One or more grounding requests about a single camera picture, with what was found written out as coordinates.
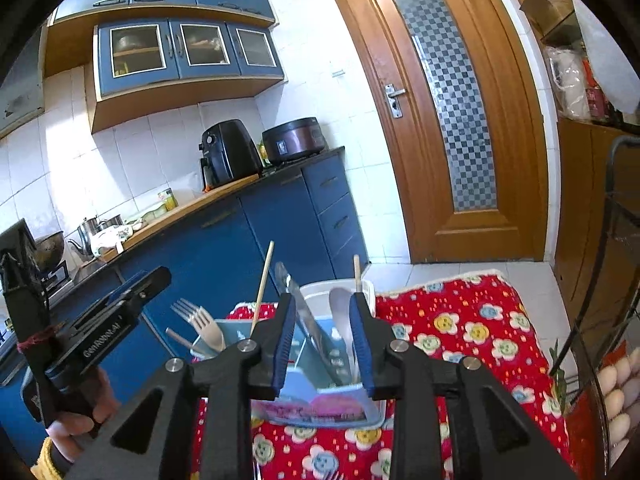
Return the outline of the person's left hand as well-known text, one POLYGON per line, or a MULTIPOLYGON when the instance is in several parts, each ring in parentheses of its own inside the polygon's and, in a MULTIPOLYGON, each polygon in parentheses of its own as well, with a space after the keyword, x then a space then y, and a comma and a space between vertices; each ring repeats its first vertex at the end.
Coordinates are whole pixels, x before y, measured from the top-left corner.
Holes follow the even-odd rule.
POLYGON ((93 430, 95 424, 104 424, 120 408, 119 400, 115 398, 110 380, 102 367, 98 368, 98 384, 91 416, 81 415, 77 408, 73 408, 70 413, 58 414, 58 418, 46 429, 58 452, 70 463, 77 460, 84 450, 78 438, 93 430))

